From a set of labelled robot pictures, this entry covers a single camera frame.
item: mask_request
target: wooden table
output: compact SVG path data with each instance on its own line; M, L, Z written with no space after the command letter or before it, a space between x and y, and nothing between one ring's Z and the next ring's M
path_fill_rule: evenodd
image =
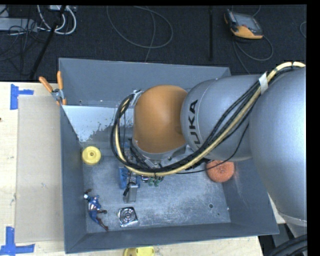
M7 226L15 227L15 193L17 174L18 111L10 110L12 82L0 82L0 245L6 241ZM14 82L20 90L31 89L38 96L48 95L41 83ZM274 211L278 224L285 223ZM226 238L200 242L154 246L156 256L262 256L263 252L257 236ZM124 250L76 253L85 256L122 256ZM35 241L32 255L65 255L63 241Z

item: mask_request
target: orange handle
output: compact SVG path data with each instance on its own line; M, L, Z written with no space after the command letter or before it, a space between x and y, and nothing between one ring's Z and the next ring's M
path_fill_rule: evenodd
M44 85L44 87L47 89L49 93L52 93L54 89L43 76L39 76L39 81L41 82L41 84Z
M64 88L64 83L62 81L61 71L58 71L56 73L56 79L57 79L57 82L58 82L59 90L62 90Z

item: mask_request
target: toy figure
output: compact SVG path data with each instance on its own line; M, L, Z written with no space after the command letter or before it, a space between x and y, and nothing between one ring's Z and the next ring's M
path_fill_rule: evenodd
M88 200L88 212L90 215L90 218L98 223L101 227L103 227L106 231L109 231L109 228L105 226L101 220L101 218L98 217L98 214L107 214L107 210L100 210L101 205L98 202L99 195L96 196L90 196L88 195L89 192L91 192L91 188L88 189L86 192L84 192L84 199Z

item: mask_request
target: orange ball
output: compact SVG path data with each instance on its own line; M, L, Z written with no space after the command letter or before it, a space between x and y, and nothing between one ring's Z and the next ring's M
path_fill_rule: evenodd
M235 164L233 162L224 162L218 165L217 167L213 167L221 162L223 161L214 160L208 162L205 166L205 168L207 169L206 173L208 174L209 178L214 182L226 182L234 175Z

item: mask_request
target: yellow item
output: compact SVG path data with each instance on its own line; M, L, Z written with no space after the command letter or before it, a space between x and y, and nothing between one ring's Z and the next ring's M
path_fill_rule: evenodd
M82 152L82 160L90 166L97 164L101 159L101 152L95 146L88 146Z
M152 246L128 248L124 250L123 256L154 256L155 249Z

